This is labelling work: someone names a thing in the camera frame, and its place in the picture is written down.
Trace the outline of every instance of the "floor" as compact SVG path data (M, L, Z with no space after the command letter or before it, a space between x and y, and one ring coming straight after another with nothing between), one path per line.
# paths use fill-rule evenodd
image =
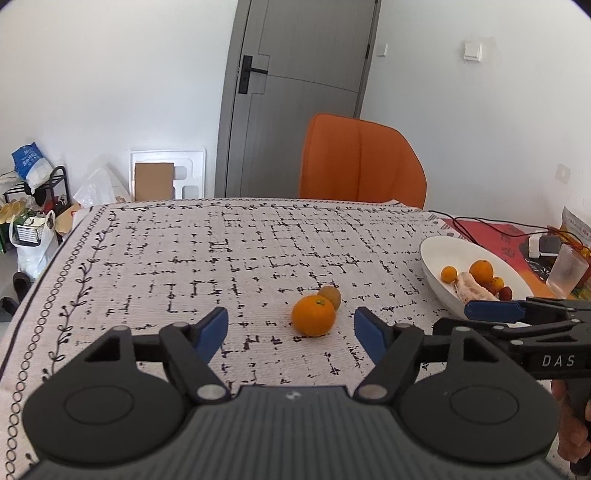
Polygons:
M12 288L12 275L17 271L17 252L11 250L6 254L0 254L0 299L2 297L17 298ZM11 317L0 309L0 339L8 329Z

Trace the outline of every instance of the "orange chair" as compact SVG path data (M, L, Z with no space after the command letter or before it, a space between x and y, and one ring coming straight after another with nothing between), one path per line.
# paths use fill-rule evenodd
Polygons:
M304 145L300 198L425 205L427 179L406 139L383 125L319 113Z

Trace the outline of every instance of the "brown cardboard box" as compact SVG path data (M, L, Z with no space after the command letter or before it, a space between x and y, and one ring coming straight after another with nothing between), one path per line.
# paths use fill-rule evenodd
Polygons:
M173 163L135 164L135 201L174 199Z
M74 221L74 214L82 207L78 202L74 202L70 208L65 212L61 212L56 218L56 232L60 235L65 235L72 230L72 222Z

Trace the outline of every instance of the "clear cup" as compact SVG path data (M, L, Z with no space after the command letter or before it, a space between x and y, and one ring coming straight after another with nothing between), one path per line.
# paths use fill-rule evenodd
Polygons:
M587 260L568 244L562 244L546 285L561 299L568 298L589 268Z

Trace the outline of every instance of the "door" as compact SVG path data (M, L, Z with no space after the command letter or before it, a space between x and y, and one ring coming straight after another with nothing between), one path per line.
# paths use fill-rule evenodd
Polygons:
M226 195L296 198L319 112L353 117L376 0L252 0L236 82Z

